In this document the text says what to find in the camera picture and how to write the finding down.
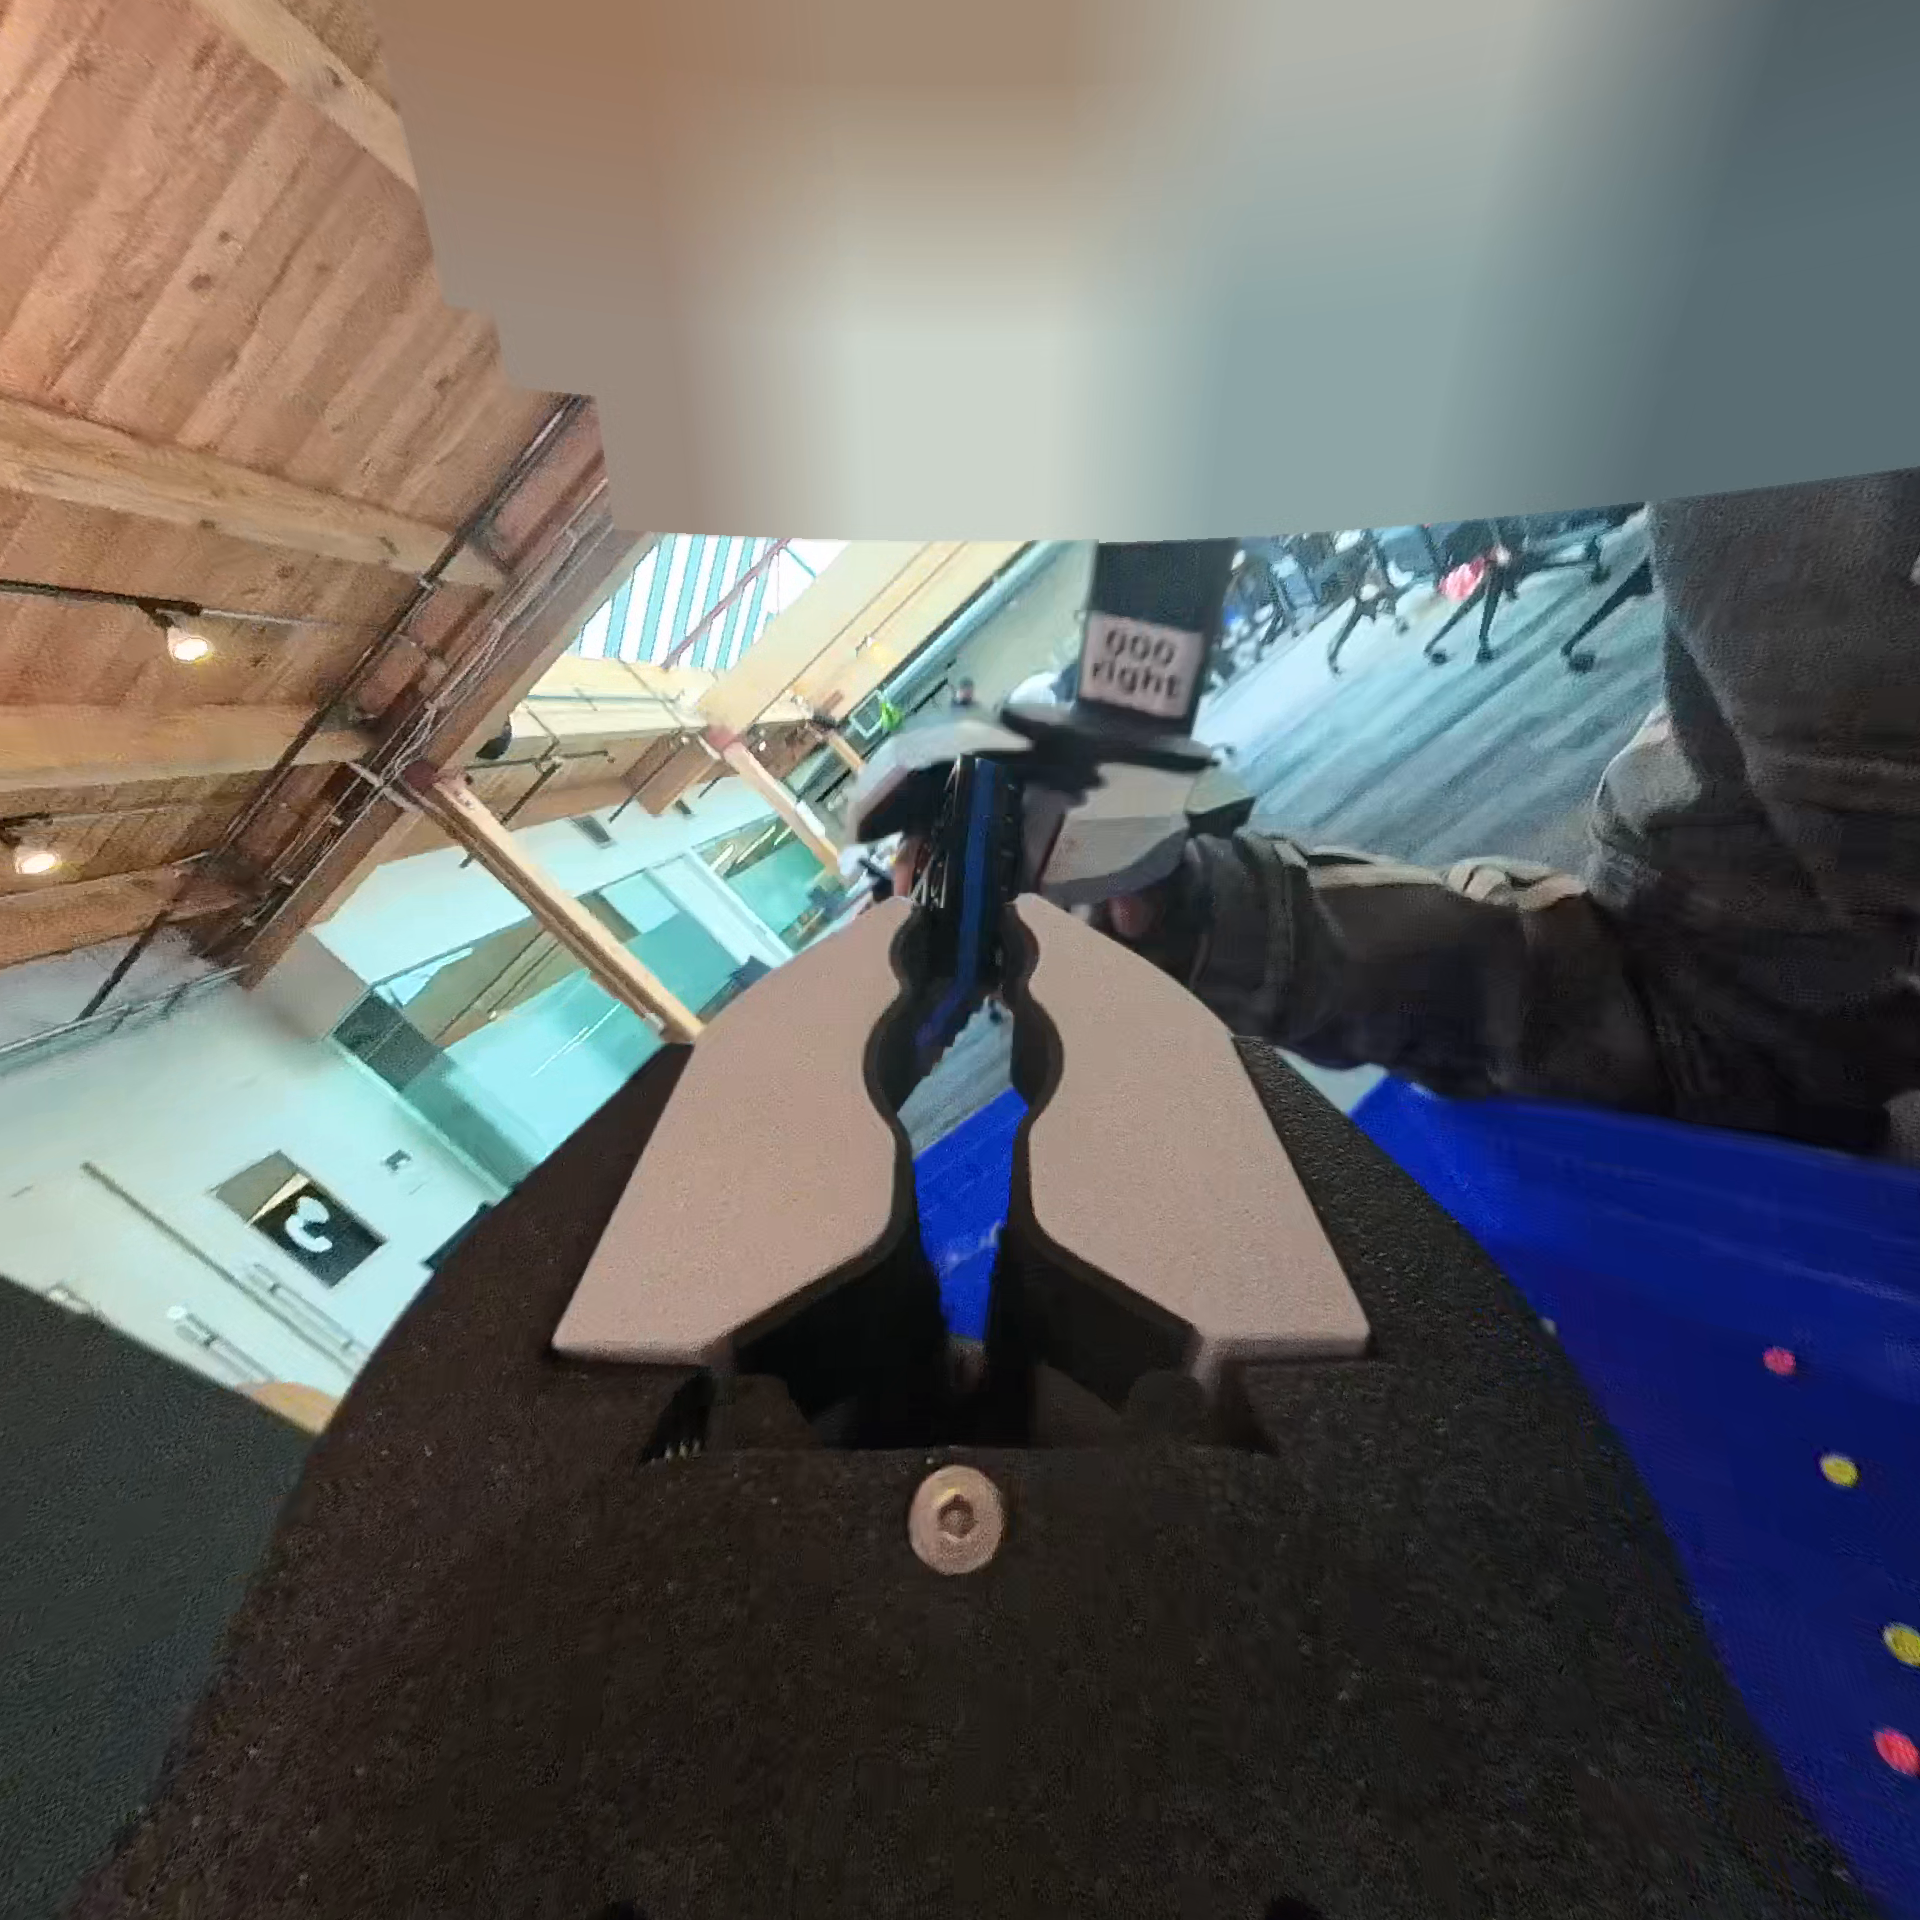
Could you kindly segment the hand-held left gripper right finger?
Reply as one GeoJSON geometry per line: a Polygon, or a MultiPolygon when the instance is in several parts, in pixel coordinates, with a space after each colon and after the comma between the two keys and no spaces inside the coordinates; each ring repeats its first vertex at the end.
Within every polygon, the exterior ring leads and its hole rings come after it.
{"type": "Polygon", "coordinates": [[[1228,1028],[1031,895],[1019,945],[1013,1215],[1047,1364],[1089,1390],[1351,1362],[1365,1311],[1228,1028]]]}

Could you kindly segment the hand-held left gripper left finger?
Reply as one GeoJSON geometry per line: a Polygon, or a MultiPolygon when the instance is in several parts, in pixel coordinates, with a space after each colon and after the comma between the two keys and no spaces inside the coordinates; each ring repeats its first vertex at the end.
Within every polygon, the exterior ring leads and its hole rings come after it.
{"type": "Polygon", "coordinates": [[[771,1314],[877,1252],[899,1128],[869,1049],[899,999],[909,905],[767,973],[689,1046],[552,1332],[579,1362],[729,1371],[771,1314]]]}

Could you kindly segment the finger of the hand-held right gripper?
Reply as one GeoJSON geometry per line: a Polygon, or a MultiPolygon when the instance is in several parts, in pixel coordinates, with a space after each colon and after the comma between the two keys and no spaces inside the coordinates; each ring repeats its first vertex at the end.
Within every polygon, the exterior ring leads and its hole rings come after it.
{"type": "Polygon", "coordinates": [[[981,715],[944,715],[895,732],[852,781],[843,838],[852,846],[923,842],[938,827],[949,778],[964,758],[1018,758],[1031,746],[1021,732],[981,715]]]}
{"type": "Polygon", "coordinates": [[[1181,865],[1196,773],[1104,773],[1021,793],[1021,889],[1058,909],[1140,897],[1181,865]]]}

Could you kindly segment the black and blue brick plate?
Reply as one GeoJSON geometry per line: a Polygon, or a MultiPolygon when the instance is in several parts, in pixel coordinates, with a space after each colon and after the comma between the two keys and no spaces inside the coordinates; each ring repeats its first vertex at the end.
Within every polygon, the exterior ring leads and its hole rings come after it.
{"type": "Polygon", "coordinates": [[[906,928],[906,1038],[922,1075],[999,996],[1005,909],[1021,854],[1019,778],[998,758],[962,757],[933,815],[906,928]]]}

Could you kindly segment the blue plastic bin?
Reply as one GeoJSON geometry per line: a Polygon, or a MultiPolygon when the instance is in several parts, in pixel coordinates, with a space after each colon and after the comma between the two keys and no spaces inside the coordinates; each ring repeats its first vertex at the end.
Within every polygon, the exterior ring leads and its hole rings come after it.
{"type": "Polygon", "coordinates": [[[1770,1341],[1916,1405],[1916,1179],[1249,1055],[1373,1317],[993,1453],[917,1602],[952,1917],[1916,1917],[1916,1789],[1848,1751],[1768,1540],[1770,1341]]]}

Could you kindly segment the black office chair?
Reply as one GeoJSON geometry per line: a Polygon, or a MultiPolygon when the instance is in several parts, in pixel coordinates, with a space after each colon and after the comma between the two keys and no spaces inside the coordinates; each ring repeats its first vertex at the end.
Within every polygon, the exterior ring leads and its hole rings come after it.
{"type": "Polygon", "coordinates": [[[1351,528],[1334,536],[1321,596],[1330,611],[1343,611],[1343,616],[1325,646],[1330,676],[1339,676],[1342,656],[1364,625],[1386,623],[1393,632],[1406,632],[1401,603],[1421,578],[1419,569],[1398,559],[1373,528],[1351,528]]]}
{"type": "Polygon", "coordinates": [[[1607,513],[1596,541],[1590,543],[1588,583],[1601,591],[1601,596],[1557,646],[1557,660],[1566,672],[1575,676],[1591,672],[1597,664],[1599,631],[1627,606],[1653,595],[1649,515],[1651,504],[1646,501],[1619,504],[1607,513]]]}
{"type": "Polygon", "coordinates": [[[1439,541],[1433,587],[1447,606],[1441,625],[1421,646],[1430,667],[1449,660],[1447,639],[1468,618],[1476,620],[1473,664],[1494,660],[1492,631],[1502,603],[1518,591],[1520,563],[1504,521],[1466,521],[1439,541]]]}

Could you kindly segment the phone icon door sign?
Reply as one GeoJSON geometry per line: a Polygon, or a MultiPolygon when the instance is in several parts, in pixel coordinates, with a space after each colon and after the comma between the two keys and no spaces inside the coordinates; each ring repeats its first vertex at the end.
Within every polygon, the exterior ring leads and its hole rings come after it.
{"type": "Polygon", "coordinates": [[[345,1284],[385,1247],[380,1233],[303,1173],[251,1206],[247,1225],[323,1288],[345,1284]]]}

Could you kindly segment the group of small round studs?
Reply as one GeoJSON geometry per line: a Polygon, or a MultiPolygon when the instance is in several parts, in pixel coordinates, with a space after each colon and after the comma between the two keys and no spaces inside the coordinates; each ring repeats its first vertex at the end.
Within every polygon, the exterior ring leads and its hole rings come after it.
{"type": "Polygon", "coordinates": [[[1916,1791],[1916,1405],[1865,1389],[1811,1341],[1770,1341],[1764,1520],[1807,1673],[1850,1753],[1916,1791]]]}

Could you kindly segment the black divider panel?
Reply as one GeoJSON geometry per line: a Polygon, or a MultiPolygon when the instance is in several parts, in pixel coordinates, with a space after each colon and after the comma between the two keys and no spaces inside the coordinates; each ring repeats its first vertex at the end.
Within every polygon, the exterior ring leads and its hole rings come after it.
{"type": "Polygon", "coordinates": [[[149,1799],[311,1438],[1,1284],[1,1915],[61,1917],[149,1799]]]}

